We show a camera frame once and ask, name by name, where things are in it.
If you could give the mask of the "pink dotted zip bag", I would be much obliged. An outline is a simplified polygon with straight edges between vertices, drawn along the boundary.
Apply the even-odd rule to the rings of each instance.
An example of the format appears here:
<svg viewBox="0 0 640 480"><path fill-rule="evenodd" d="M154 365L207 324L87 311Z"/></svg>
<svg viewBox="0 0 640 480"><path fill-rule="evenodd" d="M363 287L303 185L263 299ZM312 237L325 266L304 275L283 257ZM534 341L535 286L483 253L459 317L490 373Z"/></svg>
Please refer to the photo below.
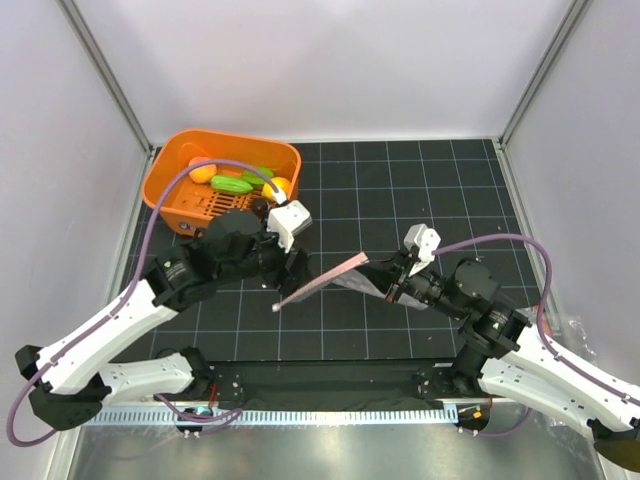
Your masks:
<svg viewBox="0 0 640 480"><path fill-rule="evenodd" d="M290 303L299 303L306 298L314 295L316 292L324 289L329 284L335 284L348 290L353 290L386 301L383 295L373 286L373 284L357 271L357 268L359 266L373 261L378 260L371 260L364 252L360 252L357 255L349 258L336 267L333 267L327 272L311 280L288 297L285 297L279 302L274 303L271 309L273 312L278 312L285 305L288 305ZM424 310L428 307L428 305L404 306L411 307L417 310Z"/></svg>

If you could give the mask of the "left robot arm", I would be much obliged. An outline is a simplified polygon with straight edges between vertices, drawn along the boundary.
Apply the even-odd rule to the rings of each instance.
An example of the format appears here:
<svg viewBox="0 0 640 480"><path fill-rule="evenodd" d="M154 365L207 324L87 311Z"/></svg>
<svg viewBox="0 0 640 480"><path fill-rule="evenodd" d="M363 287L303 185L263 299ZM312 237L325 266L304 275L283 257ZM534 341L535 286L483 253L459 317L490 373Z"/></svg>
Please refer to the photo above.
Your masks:
<svg viewBox="0 0 640 480"><path fill-rule="evenodd" d="M157 394L207 396L214 374L195 347L154 360L118 363L115 358L224 285L261 278L283 296L293 293L311 278L308 255L296 242L311 222L298 202L274 208L264 219L231 209L191 240L147 261L119 297L62 340L22 347L15 358L21 375L34 383L28 398L35 416L64 431L119 401Z"/></svg>

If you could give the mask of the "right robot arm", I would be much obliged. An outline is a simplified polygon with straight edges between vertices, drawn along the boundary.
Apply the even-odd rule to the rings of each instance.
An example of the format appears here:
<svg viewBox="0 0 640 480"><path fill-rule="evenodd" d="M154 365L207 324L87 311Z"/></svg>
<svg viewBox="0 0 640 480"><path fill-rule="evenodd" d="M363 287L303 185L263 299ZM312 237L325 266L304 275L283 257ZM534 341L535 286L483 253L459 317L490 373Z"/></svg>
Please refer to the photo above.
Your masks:
<svg viewBox="0 0 640 480"><path fill-rule="evenodd" d="M545 334L534 317L500 299L500 285L475 259L451 275L413 272L406 252L357 267L389 303L432 308L461 321L464 346L445 376L463 396L483 391L553 417L592 441L619 467L639 469L639 388Z"/></svg>

